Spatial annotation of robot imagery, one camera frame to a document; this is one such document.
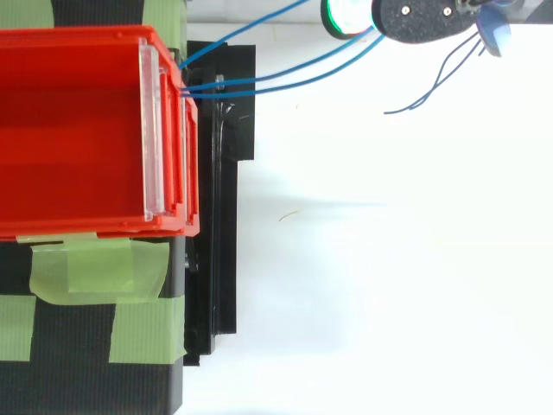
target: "blue wire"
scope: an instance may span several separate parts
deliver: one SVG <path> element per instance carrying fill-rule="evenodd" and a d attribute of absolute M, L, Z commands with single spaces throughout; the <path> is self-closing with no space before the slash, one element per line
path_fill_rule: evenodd
<path fill-rule="evenodd" d="M 325 59 L 330 58 L 331 56 L 334 56 L 335 54 L 338 54 L 342 50 L 345 50 L 352 46 L 355 42 L 357 42 L 359 39 L 367 36 L 372 30 L 372 27 L 365 30 L 364 32 L 360 33 L 359 35 L 355 36 L 350 41 L 344 43 L 339 48 L 336 48 L 335 50 L 328 52 L 327 54 L 324 54 L 323 56 L 319 56 L 316 59 L 313 59 L 309 62 L 302 63 L 301 65 L 298 65 L 297 67 L 292 67 L 290 69 L 287 69 L 285 71 L 274 73 L 272 75 L 262 76 L 261 78 L 244 78 L 241 80 L 226 80 L 224 82 L 213 82 L 210 84 L 204 84 L 204 85 L 198 85 L 198 86 L 189 86 L 186 88 L 183 88 L 184 92 L 192 92 L 192 91 L 201 91 L 204 89 L 211 89 L 215 87 L 222 87 L 222 86 L 235 86 L 235 85 L 248 85 L 248 84 L 255 84 L 258 82 L 263 82 L 266 80 L 273 80 L 275 78 L 280 78 L 281 76 L 288 75 L 289 73 L 293 73 L 296 71 L 299 71 L 301 69 L 304 69 L 305 67 L 310 67 L 316 63 L 319 63 L 321 61 L 324 61 Z"/>
<path fill-rule="evenodd" d="M 266 89 L 259 89 L 254 91 L 241 91 L 237 93 L 185 93 L 181 96 L 183 98 L 195 98 L 195 99 L 223 99 L 223 98 L 242 98 L 242 97 L 251 97 L 254 95 L 259 95 L 262 93 L 275 93 L 278 91 L 284 91 L 287 89 L 297 88 L 299 86 L 305 86 L 309 84 L 313 84 L 314 82 L 317 82 L 319 80 L 324 80 L 325 78 L 328 78 L 335 73 L 338 73 L 342 71 L 343 69 L 346 69 L 347 67 L 351 66 L 356 61 L 360 60 L 363 56 L 371 52 L 371 50 L 374 49 L 375 46 L 377 46 L 383 39 L 384 35 L 380 35 L 376 41 L 371 43 L 367 48 L 365 48 L 360 54 L 353 57 L 351 60 L 347 61 L 343 65 L 340 65 L 339 67 L 333 69 L 330 72 L 324 73 L 323 75 L 316 76 L 314 78 L 311 78 L 310 80 L 303 80 L 301 82 L 296 82 L 295 84 L 290 85 L 283 85 L 283 86 L 274 86 L 272 88 L 266 88 Z"/>
<path fill-rule="evenodd" d="M 457 50 L 459 50 L 460 47 L 464 46 L 465 44 L 467 44 L 467 42 L 471 41 L 477 34 L 478 33 L 476 33 L 476 34 L 472 35 L 471 37 L 469 37 L 468 39 L 466 39 L 461 45 L 459 45 L 457 48 L 455 48 L 455 50 L 452 53 L 456 52 Z M 409 106 L 406 106 L 405 108 L 402 108 L 401 110 L 385 112 L 385 115 L 395 115 L 395 114 L 399 114 L 400 112 L 412 111 L 412 110 L 415 110 L 416 108 L 418 108 L 419 106 L 421 106 L 422 104 L 424 104 L 426 102 L 426 100 L 430 97 L 430 95 L 432 95 L 432 93 L 437 88 L 439 88 L 446 80 L 451 78 L 451 76 L 453 76 L 453 74 L 456 73 L 465 64 L 465 62 L 468 60 L 468 58 L 470 58 L 472 56 L 474 51 L 478 48 L 478 46 L 481 43 L 482 43 L 482 41 L 478 40 L 476 42 L 476 44 L 473 46 L 473 48 L 468 52 L 468 54 L 459 63 L 459 65 L 457 65 L 443 80 L 440 80 L 439 82 L 436 82 L 434 84 L 434 86 L 432 86 L 432 88 L 430 88 L 430 90 L 427 93 L 425 93 L 421 98 L 419 98 L 413 104 L 411 104 Z M 451 57 L 452 53 L 448 55 L 448 57 L 446 58 L 446 61 L 447 61 L 447 59 L 449 59 L 449 57 Z M 442 71 L 443 71 L 443 68 L 445 66 L 446 61 L 444 61 L 444 63 L 442 64 L 442 68 L 440 69 L 440 73 L 438 74 L 438 79 L 442 75 Z"/>
<path fill-rule="evenodd" d="M 281 14 L 283 13 L 286 13 L 287 11 L 289 10 L 292 10 L 306 2 L 308 2 L 309 0 L 298 0 L 297 2 L 295 3 L 292 3 L 290 6 L 286 6 L 284 7 L 283 9 L 280 9 L 280 10 L 277 10 L 273 13 L 270 13 L 269 15 L 265 16 L 265 17 L 261 17 L 260 19 L 257 19 L 255 22 L 251 22 L 250 24 L 247 24 L 246 26 L 244 26 L 243 28 L 241 29 L 238 29 L 234 32 L 232 32 L 231 34 L 223 37 L 222 39 L 212 43 L 211 45 L 203 48 L 202 50 L 199 50 L 198 52 L 196 52 L 195 54 L 193 54 L 192 56 L 189 56 L 186 60 L 184 60 L 180 65 L 179 65 L 179 68 L 180 69 L 183 69 L 184 67 L 190 65 L 192 62 L 196 61 L 197 59 L 199 59 L 201 56 L 203 56 L 204 54 L 207 54 L 209 52 L 211 52 L 212 50 L 218 48 L 219 46 L 221 46 L 223 43 L 225 43 L 226 41 L 228 41 L 229 39 L 231 39 L 232 37 L 236 36 L 236 35 L 240 35 L 242 33 L 244 33 L 245 31 L 247 30 L 250 30 L 251 28 L 253 28 L 254 26 L 257 26 L 258 24 L 261 24 L 263 22 L 267 22 L 268 20 L 272 19 L 273 17 L 277 17 L 277 16 L 280 16 Z"/>

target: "red plastic bin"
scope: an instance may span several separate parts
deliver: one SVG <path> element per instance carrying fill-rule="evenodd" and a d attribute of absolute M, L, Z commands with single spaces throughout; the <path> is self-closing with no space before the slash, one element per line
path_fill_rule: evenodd
<path fill-rule="evenodd" d="M 0 238 L 199 232 L 197 108 L 153 28 L 0 31 L 0 61 Z"/>

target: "white surface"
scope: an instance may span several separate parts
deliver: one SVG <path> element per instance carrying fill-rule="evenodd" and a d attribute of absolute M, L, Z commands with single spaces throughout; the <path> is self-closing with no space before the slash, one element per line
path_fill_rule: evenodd
<path fill-rule="evenodd" d="M 295 0 L 193 0 L 188 1 L 189 22 L 251 22 L 292 4 Z M 320 23 L 321 2 L 311 0 L 273 22 Z"/>
<path fill-rule="evenodd" d="M 473 58 L 424 107 L 382 115 L 467 35 L 385 41 L 331 80 L 257 98 L 238 335 L 185 369 L 181 414 L 553 413 L 553 62 L 531 48 L 551 30 L 515 28 L 511 58 Z M 236 40 L 253 42 L 260 75 L 336 45 L 316 26 Z"/>

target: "tape strip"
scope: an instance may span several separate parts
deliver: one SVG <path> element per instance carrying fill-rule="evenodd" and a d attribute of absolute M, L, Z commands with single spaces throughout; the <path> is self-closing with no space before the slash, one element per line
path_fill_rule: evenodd
<path fill-rule="evenodd" d="M 143 25 L 156 28 L 168 48 L 181 48 L 182 0 L 145 0 Z"/>
<path fill-rule="evenodd" d="M 0 1 L 0 29 L 44 29 L 54 27 L 50 0 Z"/>
<path fill-rule="evenodd" d="M 34 296 L 0 296 L 0 361 L 30 361 Z"/>
<path fill-rule="evenodd" d="M 185 354 L 184 297 L 116 306 L 110 363 L 172 365 Z"/>
<path fill-rule="evenodd" d="M 167 275 L 168 243 L 72 240 L 32 249 L 31 292 L 54 305 L 155 301 Z"/>
<path fill-rule="evenodd" d="M 35 236 L 17 236 L 16 240 L 20 244 L 40 244 L 43 242 L 60 242 L 62 240 L 90 240 L 97 239 L 96 233 L 69 233 L 66 235 L 35 235 Z"/>

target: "black plastic mount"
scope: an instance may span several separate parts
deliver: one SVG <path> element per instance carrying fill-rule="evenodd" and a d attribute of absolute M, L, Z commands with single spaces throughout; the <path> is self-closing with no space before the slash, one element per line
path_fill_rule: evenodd
<path fill-rule="evenodd" d="M 209 43 L 190 41 L 188 54 Z M 185 73 L 189 86 L 255 76 L 254 46 L 216 48 Z M 228 91 L 244 90 L 242 87 Z M 200 234 L 187 240 L 186 366 L 211 354 L 214 337 L 237 331 L 236 237 L 238 162 L 252 160 L 255 99 L 196 100 L 199 112 Z"/>

